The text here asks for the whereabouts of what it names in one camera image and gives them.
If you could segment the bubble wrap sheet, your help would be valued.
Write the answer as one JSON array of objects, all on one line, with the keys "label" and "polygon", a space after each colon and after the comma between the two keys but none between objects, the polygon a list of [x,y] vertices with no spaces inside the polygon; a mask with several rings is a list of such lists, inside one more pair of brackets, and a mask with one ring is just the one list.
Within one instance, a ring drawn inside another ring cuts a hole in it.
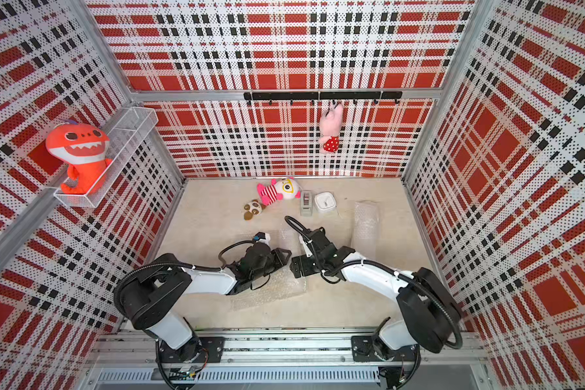
[{"label": "bubble wrap sheet", "polygon": [[291,270],[294,258],[302,254],[298,234],[290,227],[283,227],[273,241],[278,248],[288,250],[290,257],[285,266],[269,276],[258,279],[248,289],[231,298],[233,311],[253,309],[273,302],[299,297],[307,292],[305,279],[296,278]]},{"label": "bubble wrap sheet", "polygon": [[370,201],[356,202],[352,247],[366,258],[376,259],[379,237],[380,209],[378,205]]}]

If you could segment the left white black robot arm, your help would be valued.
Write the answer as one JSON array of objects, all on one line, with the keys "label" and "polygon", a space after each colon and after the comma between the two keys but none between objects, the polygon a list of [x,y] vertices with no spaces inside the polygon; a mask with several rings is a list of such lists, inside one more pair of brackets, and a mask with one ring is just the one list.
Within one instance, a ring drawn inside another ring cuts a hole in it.
[{"label": "left white black robot arm", "polygon": [[254,290],[253,283],[285,267],[292,252],[270,247],[270,236],[258,233],[221,250],[219,267],[183,263],[164,254],[145,266],[130,271],[114,290],[115,308],[134,329],[141,330],[179,351],[193,348],[198,337],[174,306],[184,295],[233,296]]}]

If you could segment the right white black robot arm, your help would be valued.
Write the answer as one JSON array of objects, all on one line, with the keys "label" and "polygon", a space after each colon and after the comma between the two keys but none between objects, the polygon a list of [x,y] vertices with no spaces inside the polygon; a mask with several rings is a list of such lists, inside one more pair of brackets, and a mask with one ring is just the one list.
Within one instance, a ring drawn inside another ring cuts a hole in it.
[{"label": "right white black robot arm", "polygon": [[359,284],[398,305],[401,318],[386,318],[371,336],[370,350],[376,359],[392,361],[405,347],[434,354],[444,348],[461,349],[461,310],[433,271],[425,267],[403,271],[371,260],[353,248],[337,248],[322,227],[292,228],[305,250],[291,264],[297,279],[319,275],[329,284]]}]

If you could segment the brown white dog plush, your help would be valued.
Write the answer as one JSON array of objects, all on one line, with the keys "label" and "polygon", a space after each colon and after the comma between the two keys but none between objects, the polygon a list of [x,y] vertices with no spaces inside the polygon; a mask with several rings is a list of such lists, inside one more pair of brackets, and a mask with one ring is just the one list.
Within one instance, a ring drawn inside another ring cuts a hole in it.
[{"label": "brown white dog plush", "polygon": [[262,214],[265,209],[266,206],[258,201],[258,199],[249,201],[244,205],[243,218],[245,221],[249,221],[255,218],[257,215]]}]

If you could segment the white square clock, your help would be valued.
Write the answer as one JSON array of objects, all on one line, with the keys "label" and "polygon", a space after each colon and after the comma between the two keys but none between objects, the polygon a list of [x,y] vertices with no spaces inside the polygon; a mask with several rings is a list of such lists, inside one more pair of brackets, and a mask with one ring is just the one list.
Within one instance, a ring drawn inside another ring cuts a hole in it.
[{"label": "white square clock", "polygon": [[337,208],[336,198],[330,192],[317,193],[314,196],[314,202],[319,213],[328,213]]}]

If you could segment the grey tape dispenser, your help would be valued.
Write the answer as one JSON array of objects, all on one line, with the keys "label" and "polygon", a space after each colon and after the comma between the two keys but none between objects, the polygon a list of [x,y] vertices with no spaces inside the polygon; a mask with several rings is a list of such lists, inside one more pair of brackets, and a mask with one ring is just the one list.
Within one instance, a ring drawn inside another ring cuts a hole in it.
[{"label": "grey tape dispenser", "polygon": [[303,217],[310,217],[314,209],[314,196],[311,191],[301,191],[300,198],[300,215]]}]

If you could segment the pink striped owl plush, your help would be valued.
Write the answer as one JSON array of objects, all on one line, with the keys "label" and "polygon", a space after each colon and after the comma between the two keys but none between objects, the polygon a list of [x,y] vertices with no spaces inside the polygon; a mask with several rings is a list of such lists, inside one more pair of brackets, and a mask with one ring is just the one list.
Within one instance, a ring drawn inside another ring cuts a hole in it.
[{"label": "pink striped owl plush", "polygon": [[302,187],[294,178],[272,179],[269,185],[257,185],[258,197],[265,206],[302,196]]}]

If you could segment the pink pig plush toy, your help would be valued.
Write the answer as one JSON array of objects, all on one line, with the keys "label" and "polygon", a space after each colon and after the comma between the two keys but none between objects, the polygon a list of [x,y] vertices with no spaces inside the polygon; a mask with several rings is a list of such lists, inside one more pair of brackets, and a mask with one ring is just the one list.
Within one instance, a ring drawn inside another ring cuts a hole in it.
[{"label": "pink pig plush toy", "polygon": [[319,121],[320,139],[319,152],[321,154],[335,154],[340,147],[340,134],[344,107],[341,103],[321,116]]}]

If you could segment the orange shark plush toy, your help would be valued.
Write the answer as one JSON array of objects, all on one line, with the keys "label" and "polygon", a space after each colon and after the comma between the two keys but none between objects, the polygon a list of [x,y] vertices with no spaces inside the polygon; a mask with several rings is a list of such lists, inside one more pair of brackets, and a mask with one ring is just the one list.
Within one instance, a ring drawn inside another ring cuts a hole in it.
[{"label": "orange shark plush toy", "polygon": [[76,182],[74,187],[61,184],[63,193],[92,194],[104,186],[112,160],[107,158],[110,138],[102,130],[69,120],[56,125],[45,142],[52,156],[68,164],[68,178]]}]

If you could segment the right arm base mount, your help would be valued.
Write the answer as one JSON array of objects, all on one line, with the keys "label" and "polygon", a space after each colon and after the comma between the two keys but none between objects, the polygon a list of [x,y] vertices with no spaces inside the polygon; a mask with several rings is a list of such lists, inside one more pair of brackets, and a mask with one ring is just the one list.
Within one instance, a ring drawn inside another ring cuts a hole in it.
[{"label": "right arm base mount", "polygon": [[407,345],[390,349],[378,336],[352,336],[351,349],[354,362],[415,362],[416,348]]}]

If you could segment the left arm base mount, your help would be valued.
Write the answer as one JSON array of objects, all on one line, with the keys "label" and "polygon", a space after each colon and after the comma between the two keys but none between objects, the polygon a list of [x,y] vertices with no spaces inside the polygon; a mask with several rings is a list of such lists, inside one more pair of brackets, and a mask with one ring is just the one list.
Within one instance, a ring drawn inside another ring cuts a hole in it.
[{"label": "left arm base mount", "polygon": [[225,338],[194,336],[179,349],[172,349],[161,341],[156,349],[157,360],[162,364],[219,363],[224,352]]}]

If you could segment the black wall hook rail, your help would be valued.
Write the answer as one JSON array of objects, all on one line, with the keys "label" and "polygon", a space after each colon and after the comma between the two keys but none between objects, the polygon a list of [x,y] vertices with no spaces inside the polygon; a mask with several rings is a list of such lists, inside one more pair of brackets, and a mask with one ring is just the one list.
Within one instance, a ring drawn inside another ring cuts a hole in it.
[{"label": "black wall hook rail", "polygon": [[398,101],[403,97],[402,91],[314,91],[314,92],[246,92],[243,97],[247,102],[263,101],[344,101],[344,100],[394,100]]}]

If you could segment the aluminium front rail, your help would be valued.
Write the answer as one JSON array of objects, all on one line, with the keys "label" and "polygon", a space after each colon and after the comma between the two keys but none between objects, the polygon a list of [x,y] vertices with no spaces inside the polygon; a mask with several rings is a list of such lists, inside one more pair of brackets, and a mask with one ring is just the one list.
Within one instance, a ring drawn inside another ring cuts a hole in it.
[{"label": "aluminium front rail", "polygon": [[[237,328],[200,331],[203,344],[222,338],[211,348],[208,367],[394,366],[414,360],[414,347],[396,353],[392,361],[377,357],[371,328]],[[112,367],[151,366],[154,340],[137,331],[102,336],[94,344],[94,361]]]}]

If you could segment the clear acrylic wall shelf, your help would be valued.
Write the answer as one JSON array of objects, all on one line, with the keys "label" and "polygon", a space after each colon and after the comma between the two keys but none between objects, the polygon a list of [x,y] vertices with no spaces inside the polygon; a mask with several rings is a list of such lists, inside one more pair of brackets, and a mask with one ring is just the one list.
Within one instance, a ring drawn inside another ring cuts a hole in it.
[{"label": "clear acrylic wall shelf", "polygon": [[[112,185],[123,171],[137,148],[145,141],[158,123],[157,115],[150,108],[123,108],[108,122],[102,130],[110,138],[107,158],[112,164],[105,172],[104,186],[96,193],[69,195],[61,191],[61,185],[54,192],[55,198],[64,206],[95,208],[107,196]],[[67,178],[62,184],[74,187],[76,182]]]}]

